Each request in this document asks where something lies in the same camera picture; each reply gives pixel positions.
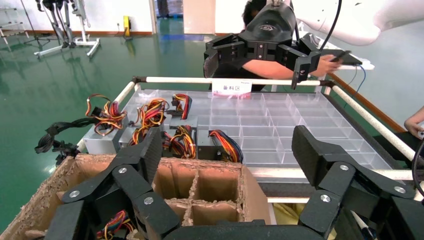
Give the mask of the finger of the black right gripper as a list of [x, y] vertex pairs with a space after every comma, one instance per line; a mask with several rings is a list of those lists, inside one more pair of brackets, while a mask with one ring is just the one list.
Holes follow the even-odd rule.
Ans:
[[312, 33], [307, 33], [291, 45], [277, 46], [277, 62], [293, 71], [291, 88], [306, 81], [309, 74], [316, 71], [319, 65], [321, 52], [318, 49], [319, 40], [314, 40]]
[[203, 53], [204, 77], [211, 78], [222, 64], [243, 59], [246, 52], [246, 43], [239, 39], [238, 34], [228, 34], [207, 42]]

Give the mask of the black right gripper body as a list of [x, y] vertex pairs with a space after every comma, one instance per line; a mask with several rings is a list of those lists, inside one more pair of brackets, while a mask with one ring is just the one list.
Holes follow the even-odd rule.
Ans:
[[292, 44], [296, 17], [290, 6], [279, 1], [249, 1], [242, 19], [244, 30], [238, 38], [246, 43], [246, 59], [277, 62], [278, 45]]

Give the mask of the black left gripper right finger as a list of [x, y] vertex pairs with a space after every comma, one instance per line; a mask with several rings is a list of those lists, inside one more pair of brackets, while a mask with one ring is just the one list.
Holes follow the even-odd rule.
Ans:
[[379, 239], [416, 237], [414, 190], [358, 164], [340, 145], [316, 139], [303, 125], [293, 130], [292, 153], [315, 192], [298, 223], [327, 238], [341, 210], [375, 224]]

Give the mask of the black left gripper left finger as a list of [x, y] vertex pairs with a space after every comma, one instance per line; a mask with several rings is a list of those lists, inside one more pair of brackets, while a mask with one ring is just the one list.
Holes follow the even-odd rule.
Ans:
[[124, 210], [146, 240], [163, 240], [181, 222], [152, 188], [161, 156], [161, 131], [152, 127], [141, 143], [123, 148], [105, 170], [63, 194], [45, 239], [95, 240]]

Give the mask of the bare person hand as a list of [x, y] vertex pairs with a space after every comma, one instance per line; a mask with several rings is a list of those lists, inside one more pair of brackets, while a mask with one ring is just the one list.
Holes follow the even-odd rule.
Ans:
[[404, 127], [409, 133], [418, 139], [424, 137], [424, 107], [404, 121]]
[[326, 74], [337, 71], [342, 65], [343, 60], [337, 59], [334, 55], [323, 55], [319, 59], [318, 67], [315, 72], [317, 77], [323, 77]]

